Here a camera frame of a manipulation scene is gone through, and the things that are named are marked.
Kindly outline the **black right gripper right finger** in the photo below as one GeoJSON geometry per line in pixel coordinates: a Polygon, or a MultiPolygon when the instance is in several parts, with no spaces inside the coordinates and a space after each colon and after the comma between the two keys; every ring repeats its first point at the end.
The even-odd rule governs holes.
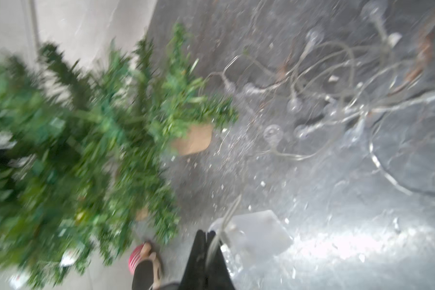
{"type": "Polygon", "coordinates": [[[215,232],[210,232],[210,289],[235,290],[219,246],[220,239],[215,232]]]}

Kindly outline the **small green christmas tree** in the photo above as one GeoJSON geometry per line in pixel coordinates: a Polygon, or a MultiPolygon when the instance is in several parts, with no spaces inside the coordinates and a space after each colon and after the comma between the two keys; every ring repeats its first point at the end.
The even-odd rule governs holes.
{"type": "Polygon", "coordinates": [[[0,272],[33,290],[83,274],[93,252],[111,265],[132,244],[141,210],[166,244],[178,232],[163,157],[194,125],[223,128],[238,112],[204,93],[175,24],[161,70],[153,42],[111,47],[100,68],[70,65],[51,42],[39,70],[0,58],[0,272]]]}

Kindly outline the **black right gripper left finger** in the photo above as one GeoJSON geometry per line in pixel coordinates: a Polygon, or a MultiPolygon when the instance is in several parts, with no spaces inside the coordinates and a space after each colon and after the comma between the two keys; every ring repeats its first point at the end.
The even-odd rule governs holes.
{"type": "Polygon", "coordinates": [[[207,258],[207,233],[198,230],[193,241],[179,290],[205,290],[207,284],[205,262],[207,258]]]}

